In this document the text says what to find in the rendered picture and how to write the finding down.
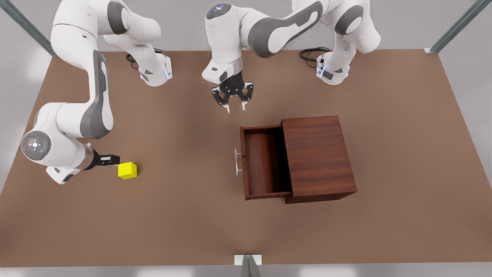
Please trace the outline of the silver frame post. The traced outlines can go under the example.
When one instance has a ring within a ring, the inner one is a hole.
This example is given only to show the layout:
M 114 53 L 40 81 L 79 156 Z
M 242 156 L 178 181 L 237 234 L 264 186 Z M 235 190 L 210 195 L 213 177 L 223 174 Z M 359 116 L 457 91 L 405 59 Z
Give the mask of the silver frame post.
M 9 15 L 30 37 L 32 37 L 51 56 L 56 57 L 51 42 L 35 25 L 10 1 L 0 0 L 0 8 Z
M 258 265 L 262 264 L 262 255 L 234 256 L 234 265 L 241 265 L 240 277 L 261 277 Z
M 426 54 L 438 54 L 441 52 L 491 2 L 492 0 L 476 0 L 432 47 L 424 48 L 424 52 Z

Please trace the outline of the dark wooden cabinet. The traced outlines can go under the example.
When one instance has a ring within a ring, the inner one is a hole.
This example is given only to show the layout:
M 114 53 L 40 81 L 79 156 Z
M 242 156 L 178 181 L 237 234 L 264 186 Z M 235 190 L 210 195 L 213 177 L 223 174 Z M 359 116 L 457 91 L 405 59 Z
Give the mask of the dark wooden cabinet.
M 357 192 L 339 117 L 281 121 L 292 195 L 285 203 L 339 200 Z

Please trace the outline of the yellow cube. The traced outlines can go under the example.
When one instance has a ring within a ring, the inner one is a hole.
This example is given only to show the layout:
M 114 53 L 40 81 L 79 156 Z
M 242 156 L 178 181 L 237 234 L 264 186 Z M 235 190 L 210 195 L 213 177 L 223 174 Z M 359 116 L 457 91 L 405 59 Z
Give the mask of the yellow cube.
M 137 165 L 133 162 L 126 162 L 117 165 L 118 177 L 121 179 L 131 179 L 138 175 Z

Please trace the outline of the dark wooden drawer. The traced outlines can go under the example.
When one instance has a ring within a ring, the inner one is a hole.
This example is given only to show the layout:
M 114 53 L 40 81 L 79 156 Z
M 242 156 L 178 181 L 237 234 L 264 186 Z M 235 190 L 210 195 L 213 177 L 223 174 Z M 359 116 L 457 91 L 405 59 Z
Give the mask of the dark wooden drawer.
M 239 132 L 246 200 L 292 196 L 283 127 L 241 127 Z

